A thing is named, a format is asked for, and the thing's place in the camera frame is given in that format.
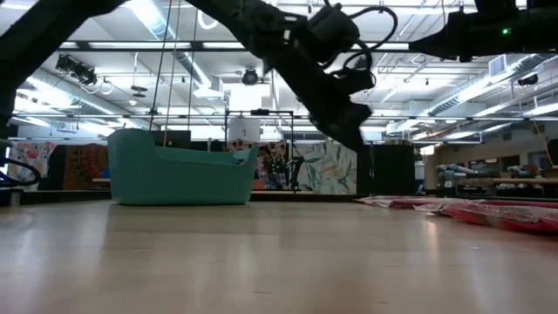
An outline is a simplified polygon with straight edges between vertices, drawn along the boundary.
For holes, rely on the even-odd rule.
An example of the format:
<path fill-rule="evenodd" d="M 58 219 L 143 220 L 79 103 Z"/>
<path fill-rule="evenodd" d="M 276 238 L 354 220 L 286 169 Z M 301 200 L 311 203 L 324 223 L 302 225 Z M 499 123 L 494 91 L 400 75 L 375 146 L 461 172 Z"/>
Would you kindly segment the floral fabric panel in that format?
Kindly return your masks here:
<path fill-rule="evenodd" d="M 45 177 L 49 167 L 48 161 L 55 147 L 56 144 L 49 141 L 17 142 L 10 148 L 9 158 L 34 167 L 41 177 Z M 8 166 L 8 176 L 18 181 L 31 181 L 34 178 L 29 169 L 13 164 Z"/>

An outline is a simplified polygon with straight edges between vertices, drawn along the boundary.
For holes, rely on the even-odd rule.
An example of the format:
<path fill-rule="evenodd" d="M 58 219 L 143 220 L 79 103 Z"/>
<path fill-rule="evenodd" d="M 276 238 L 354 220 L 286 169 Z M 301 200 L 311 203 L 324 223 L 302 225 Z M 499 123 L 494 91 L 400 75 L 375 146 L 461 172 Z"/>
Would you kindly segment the rolled grey mats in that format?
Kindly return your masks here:
<path fill-rule="evenodd" d="M 466 178 L 469 174 L 475 174 L 475 172 L 472 169 L 467 167 L 462 167 L 458 164 L 437 165 L 437 173 L 438 173 L 438 177 L 444 180 Z"/>

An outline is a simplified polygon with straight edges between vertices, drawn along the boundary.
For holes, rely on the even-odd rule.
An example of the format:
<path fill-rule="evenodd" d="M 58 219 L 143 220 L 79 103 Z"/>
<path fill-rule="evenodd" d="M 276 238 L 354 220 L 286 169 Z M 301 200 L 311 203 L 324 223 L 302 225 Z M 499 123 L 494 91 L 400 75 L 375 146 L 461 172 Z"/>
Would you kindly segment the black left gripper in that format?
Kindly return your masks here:
<path fill-rule="evenodd" d="M 268 31 L 268 66 L 282 76 L 310 112 L 321 133 L 352 151 L 361 151 L 360 126 L 371 116 L 367 105 L 354 104 L 352 94 L 310 58 L 304 47 L 307 25 L 275 26 Z"/>

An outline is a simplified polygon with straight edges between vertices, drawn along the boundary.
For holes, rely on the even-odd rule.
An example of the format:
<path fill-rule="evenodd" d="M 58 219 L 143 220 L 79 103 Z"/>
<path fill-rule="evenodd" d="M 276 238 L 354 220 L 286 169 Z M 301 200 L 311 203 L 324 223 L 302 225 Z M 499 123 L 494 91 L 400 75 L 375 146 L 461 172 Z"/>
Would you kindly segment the long wooden table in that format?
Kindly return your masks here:
<path fill-rule="evenodd" d="M 460 178 L 437 188 L 439 195 L 558 198 L 558 179 Z"/>

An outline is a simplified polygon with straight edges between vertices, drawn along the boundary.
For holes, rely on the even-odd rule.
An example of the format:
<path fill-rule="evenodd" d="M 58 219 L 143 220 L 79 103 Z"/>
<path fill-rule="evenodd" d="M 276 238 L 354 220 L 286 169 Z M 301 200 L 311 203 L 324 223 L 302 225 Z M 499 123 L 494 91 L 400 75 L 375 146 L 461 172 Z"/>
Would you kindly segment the teal plastic basket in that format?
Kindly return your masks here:
<path fill-rule="evenodd" d="M 232 205 L 249 201 L 258 147 L 209 152 L 159 147 L 141 129 L 107 138 L 112 199 L 127 206 Z"/>

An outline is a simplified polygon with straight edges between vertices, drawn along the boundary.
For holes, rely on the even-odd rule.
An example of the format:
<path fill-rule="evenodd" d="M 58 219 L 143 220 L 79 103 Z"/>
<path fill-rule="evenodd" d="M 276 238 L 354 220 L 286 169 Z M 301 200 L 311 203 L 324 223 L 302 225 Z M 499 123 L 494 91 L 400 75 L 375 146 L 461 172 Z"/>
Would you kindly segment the dark orange patterned panel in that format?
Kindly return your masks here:
<path fill-rule="evenodd" d="M 94 189 L 94 179 L 108 168 L 108 147 L 98 144 L 67 146 L 63 190 Z"/>

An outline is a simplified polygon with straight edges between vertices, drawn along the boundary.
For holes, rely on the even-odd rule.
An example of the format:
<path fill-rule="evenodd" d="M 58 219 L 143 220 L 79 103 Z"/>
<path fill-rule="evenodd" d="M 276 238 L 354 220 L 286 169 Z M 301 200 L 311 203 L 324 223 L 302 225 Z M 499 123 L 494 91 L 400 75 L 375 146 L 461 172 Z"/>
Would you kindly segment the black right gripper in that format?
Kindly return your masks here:
<path fill-rule="evenodd" d="M 459 41 L 459 51 L 453 50 L 443 31 L 408 44 L 409 50 L 442 59 L 471 59 L 504 53 L 538 51 L 540 26 L 531 22 L 504 24 L 473 24 Z"/>

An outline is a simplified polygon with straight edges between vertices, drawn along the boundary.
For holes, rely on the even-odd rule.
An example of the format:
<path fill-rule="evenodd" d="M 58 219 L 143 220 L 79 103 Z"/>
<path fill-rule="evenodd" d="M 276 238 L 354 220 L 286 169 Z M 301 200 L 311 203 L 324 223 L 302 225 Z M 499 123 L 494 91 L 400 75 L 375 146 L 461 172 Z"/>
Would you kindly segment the white cylinder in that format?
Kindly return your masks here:
<path fill-rule="evenodd" d="M 261 139 L 261 121 L 249 118 L 234 118 L 228 124 L 229 140 L 257 142 Z"/>

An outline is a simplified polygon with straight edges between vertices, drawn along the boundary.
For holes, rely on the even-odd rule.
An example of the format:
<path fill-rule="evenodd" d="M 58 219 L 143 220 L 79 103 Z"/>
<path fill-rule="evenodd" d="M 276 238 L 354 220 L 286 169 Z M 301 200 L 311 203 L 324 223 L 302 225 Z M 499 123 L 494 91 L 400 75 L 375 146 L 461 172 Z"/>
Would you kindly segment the leaf pattern panel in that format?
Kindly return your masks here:
<path fill-rule="evenodd" d="M 318 195 L 357 193 L 357 154 L 336 142 L 296 144 L 294 155 L 303 157 L 298 174 L 300 189 Z"/>

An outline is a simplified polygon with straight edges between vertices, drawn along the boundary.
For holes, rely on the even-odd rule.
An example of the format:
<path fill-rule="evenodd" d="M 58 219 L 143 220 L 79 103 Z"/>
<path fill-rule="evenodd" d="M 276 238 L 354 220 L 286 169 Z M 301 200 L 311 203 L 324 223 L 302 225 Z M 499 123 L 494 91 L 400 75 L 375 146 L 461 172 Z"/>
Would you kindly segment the black ceiling spotlight cluster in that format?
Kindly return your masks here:
<path fill-rule="evenodd" d="M 98 82 L 93 66 L 76 60 L 68 54 L 58 56 L 55 69 L 76 79 L 81 85 L 93 86 Z"/>

